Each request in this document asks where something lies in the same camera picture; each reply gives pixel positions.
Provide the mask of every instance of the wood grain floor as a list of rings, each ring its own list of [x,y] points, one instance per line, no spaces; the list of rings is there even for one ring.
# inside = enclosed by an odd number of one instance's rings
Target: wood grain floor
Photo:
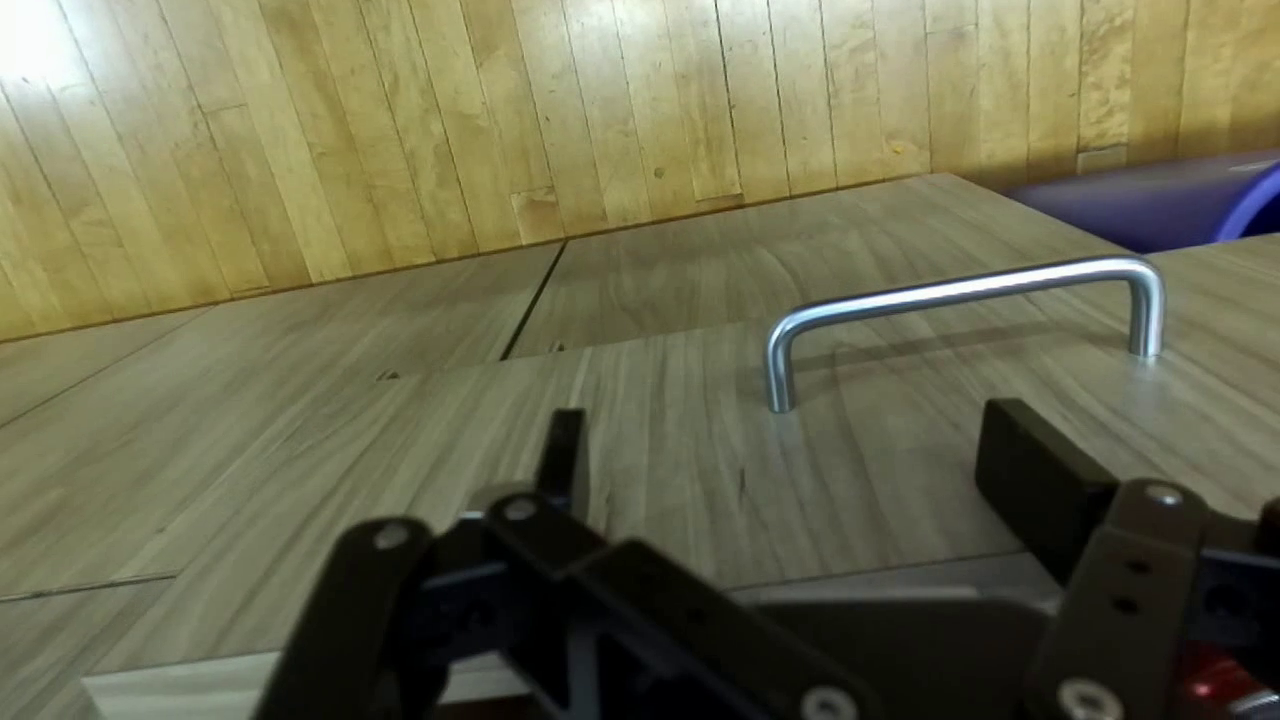
[[[223,516],[326,491],[403,368],[500,360],[554,255],[223,304],[3,424],[3,601],[172,577]]]
[[[131,360],[149,344],[166,339],[201,311],[153,314],[138,323],[84,328],[70,337],[35,337],[19,344],[0,344],[0,424],[55,398]]]
[[[167,582],[99,588],[0,603],[0,717],[98,720],[80,677],[139,621]]]
[[[957,174],[570,244],[516,354],[771,319],[803,300],[1116,251]]]

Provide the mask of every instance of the wood paneling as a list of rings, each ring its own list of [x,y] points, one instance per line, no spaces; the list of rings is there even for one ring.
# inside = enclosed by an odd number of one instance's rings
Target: wood paneling
[[[1280,142],[1272,0],[0,0],[0,337]]]

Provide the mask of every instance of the black plastic part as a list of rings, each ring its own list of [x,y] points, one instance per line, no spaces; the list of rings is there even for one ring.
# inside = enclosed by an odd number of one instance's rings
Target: black plastic part
[[[1204,509],[1180,509],[1125,484],[1081,555],[1066,608],[1033,664],[1033,702],[1071,677],[1106,682],[1125,717],[1173,717],[1175,659],[1200,559]]]
[[[534,491],[548,504],[555,504],[570,516],[590,516],[590,413],[579,407],[561,407],[554,417],[544,454],[534,475]]]
[[[1280,559],[1210,552],[1194,588],[1190,639],[1233,653],[1247,677],[1280,688]]]
[[[764,603],[877,688],[885,717],[1011,720],[1048,617],[1004,601]]]
[[[1272,236],[1272,233],[1280,233],[1280,196],[1264,204],[1246,226],[1246,236]]]
[[[1258,516],[1252,547],[1280,559],[1280,499],[1270,499]]]
[[[1045,571],[1067,582],[1120,480],[1023,398],[987,398],[975,487]]]
[[[421,520],[391,516],[348,528],[281,653],[256,720],[391,720],[408,717],[389,659],[403,577],[431,552]],[[443,671],[412,681],[412,694],[440,694]]]
[[[881,698],[840,664],[648,544],[628,540],[590,559],[571,588],[592,608],[583,612],[592,621],[579,624],[578,667],[595,667],[592,677],[578,671],[578,688],[601,682],[608,671],[608,682],[616,682],[622,667],[634,667],[628,682],[648,681],[640,708],[681,698],[710,720],[787,720],[803,691],[840,688],[865,720],[885,717]],[[601,646],[616,646],[628,664],[601,664]]]

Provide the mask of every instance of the floor seam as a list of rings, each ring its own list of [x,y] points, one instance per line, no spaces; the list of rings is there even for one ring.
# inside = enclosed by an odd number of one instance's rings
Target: floor seam
[[[88,592],[116,592],[116,588],[146,588],[146,582],[172,582],[172,578],[176,578],[176,577],[138,577],[138,578],[51,588],[51,592],[3,597],[0,608],[9,608],[9,603],[35,603],[35,601],[60,601],[60,597],[88,597]]]
[[[565,251],[570,251],[570,244],[561,244],[561,251],[554,255],[554,262],[548,262],[544,280],[538,284],[538,292],[534,292],[534,300],[528,300],[528,307],[523,307],[522,323],[513,328],[507,348],[500,351],[500,365],[504,365],[504,360],[513,360],[513,351],[516,351],[516,344],[522,344],[522,337],[523,337],[523,328],[528,328],[528,319],[534,319],[538,304],[544,300],[544,292],[548,292],[548,284],[554,284],[554,274],[555,274],[555,267],[561,267]]]
[[[33,413],[39,413],[39,407],[49,407],[49,404],[55,404],[60,394],[70,394],[70,390],[75,390],[75,389],[91,382],[98,374],[104,374],[104,370],[113,370],[113,368],[129,365],[131,354],[139,354],[139,351],[157,348],[161,339],[167,339],[167,337],[172,337],[172,330],[182,330],[182,328],[190,328],[190,323],[176,323],[176,328],[167,328],[167,330],[157,330],[153,339],[138,344],[131,351],[123,351],[123,354],[116,354],[116,360],[109,360],[109,365],[99,365],[99,368],[84,370],[80,381],[65,382],[60,390],[51,390],[51,394],[44,394],[44,398],[35,398],[35,404],[19,407],[16,417],[0,420],[0,433],[3,433],[9,424],[16,424],[16,420],[23,420],[23,417],[33,417]]]

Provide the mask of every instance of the u-shaped handle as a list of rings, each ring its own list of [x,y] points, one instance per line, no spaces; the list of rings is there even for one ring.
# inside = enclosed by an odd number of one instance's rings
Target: u-shaped handle
[[[1096,259],[1075,259],[1075,262],[1041,262],[1041,267],[1019,267],[1019,271],[963,274],[963,280],[944,280],[944,284],[917,284],[917,286],[892,286],[892,292],[872,292],[872,297],[837,297],[837,300],[803,304],[803,307],[787,311],[785,319],[778,319],[767,330],[767,354],[764,354],[767,407],[781,417],[781,413],[792,413],[792,404],[797,404],[792,344],[803,330],[865,319],[865,314],[892,314],[892,311],[968,304],[968,300],[987,300],[987,297],[1045,292],[1045,286],[1059,286],[1059,284],[1106,284],[1106,280],[1127,284],[1127,297],[1132,297],[1127,348],[1145,365],[1156,365],[1160,328],[1166,328],[1160,271],[1138,255],[1096,255]]]

